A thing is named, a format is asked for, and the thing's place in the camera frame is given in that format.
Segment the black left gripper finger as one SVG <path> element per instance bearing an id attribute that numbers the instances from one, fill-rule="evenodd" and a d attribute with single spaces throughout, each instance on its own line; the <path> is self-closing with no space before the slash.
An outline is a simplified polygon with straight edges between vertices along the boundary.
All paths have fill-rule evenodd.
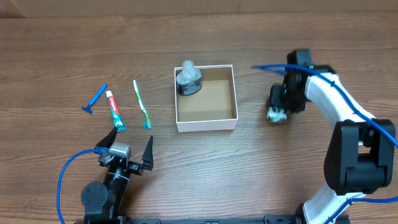
<path id="1" fill-rule="evenodd" d="M 147 146 L 142 156 L 142 166 L 145 170 L 152 170 L 154 166 L 153 143 L 154 138 L 151 136 L 147 142 Z"/>
<path id="2" fill-rule="evenodd" d="M 116 139 L 117 133 L 118 129 L 114 127 L 95 147 L 110 148 Z"/>

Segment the red green toothpaste tube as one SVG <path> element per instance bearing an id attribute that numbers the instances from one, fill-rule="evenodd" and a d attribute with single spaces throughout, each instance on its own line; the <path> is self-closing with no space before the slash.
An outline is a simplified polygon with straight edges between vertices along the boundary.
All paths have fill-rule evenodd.
<path id="1" fill-rule="evenodd" d="M 107 97 L 107 100 L 109 103 L 109 108 L 111 111 L 111 116 L 113 119 L 114 127 L 117 128 L 117 132 L 125 131 L 126 126 L 125 126 L 124 121 L 120 115 L 120 112 L 119 112 L 118 106 L 116 104 L 116 101 L 114 99 L 112 91 L 110 91 L 110 90 L 106 91 L 106 97 Z"/>

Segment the green soap bar packet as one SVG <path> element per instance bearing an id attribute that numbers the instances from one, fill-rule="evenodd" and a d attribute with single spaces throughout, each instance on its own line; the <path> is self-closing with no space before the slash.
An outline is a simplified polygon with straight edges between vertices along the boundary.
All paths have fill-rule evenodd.
<path id="1" fill-rule="evenodd" d="M 273 123 L 278 123 L 287 119 L 287 113 L 284 109 L 276 106 L 269 106 L 267 111 L 267 119 Z"/>

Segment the green white toothbrush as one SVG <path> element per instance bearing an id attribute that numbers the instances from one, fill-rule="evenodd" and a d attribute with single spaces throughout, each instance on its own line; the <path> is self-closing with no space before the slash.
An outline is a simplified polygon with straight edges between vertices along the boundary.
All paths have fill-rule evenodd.
<path id="1" fill-rule="evenodd" d="M 136 80 L 133 80 L 132 82 L 133 82 L 134 91 L 135 91 L 136 96 L 137 96 L 137 100 L 139 102 L 139 107 L 140 107 L 141 111 L 144 113 L 144 115 L 146 117 L 145 120 L 143 121 L 143 127 L 144 127 L 144 129 L 151 129 L 152 128 L 152 124 L 151 124 L 149 115 L 147 113 L 147 110 L 145 109 L 144 104 L 142 102 L 137 82 L 136 82 Z"/>

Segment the blue disposable razor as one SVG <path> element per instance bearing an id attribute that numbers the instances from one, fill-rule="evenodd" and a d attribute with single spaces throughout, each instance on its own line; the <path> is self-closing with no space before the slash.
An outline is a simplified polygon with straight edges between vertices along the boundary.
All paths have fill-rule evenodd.
<path id="1" fill-rule="evenodd" d="M 93 111 L 91 110 L 91 107 L 98 101 L 98 99 L 103 94 L 103 92 L 107 89 L 107 87 L 108 87 L 108 85 L 106 83 L 104 83 L 102 85 L 102 87 L 92 97 L 92 99 L 89 101 L 89 103 L 85 107 L 82 107 L 81 109 L 83 111 L 86 111 L 89 114 L 93 114 Z"/>

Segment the clear sanitizer bottle dark label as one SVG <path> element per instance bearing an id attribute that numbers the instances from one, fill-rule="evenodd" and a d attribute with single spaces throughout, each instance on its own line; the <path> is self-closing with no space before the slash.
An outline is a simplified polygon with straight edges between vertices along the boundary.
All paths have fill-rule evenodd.
<path id="1" fill-rule="evenodd" d="M 182 71 L 177 75 L 178 93 L 190 96 L 201 90 L 202 73 L 191 60 L 182 63 Z"/>

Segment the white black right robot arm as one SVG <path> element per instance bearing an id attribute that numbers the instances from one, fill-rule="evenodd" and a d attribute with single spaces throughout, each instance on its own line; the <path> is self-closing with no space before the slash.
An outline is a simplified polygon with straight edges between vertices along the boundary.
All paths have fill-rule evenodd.
<path id="1" fill-rule="evenodd" d="M 273 122 L 314 103 L 333 131 L 326 152 L 325 183 L 294 215 L 266 215 L 265 223 L 349 223 L 343 212 L 354 203 L 394 203 L 397 197 L 369 198 L 392 180 L 396 129 L 355 101 L 329 65 L 262 65 L 283 75 L 273 85 L 267 117 Z"/>

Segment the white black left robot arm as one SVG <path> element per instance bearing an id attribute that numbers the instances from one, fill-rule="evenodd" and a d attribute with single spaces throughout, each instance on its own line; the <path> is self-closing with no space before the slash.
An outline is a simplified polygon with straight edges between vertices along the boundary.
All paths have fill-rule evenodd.
<path id="1" fill-rule="evenodd" d="M 135 223 L 121 213 L 121 204 L 131 175 L 142 175 L 154 166 L 153 143 L 150 137 L 142 156 L 142 162 L 131 161 L 131 148 L 127 144 L 116 142 L 117 129 L 104 137 L 95 149 L 99 154 L 98 162 L 106 167 L 104 181 L 91 182 L 81 192 L 81 202 L 85 208 L 84 223 Z"/>

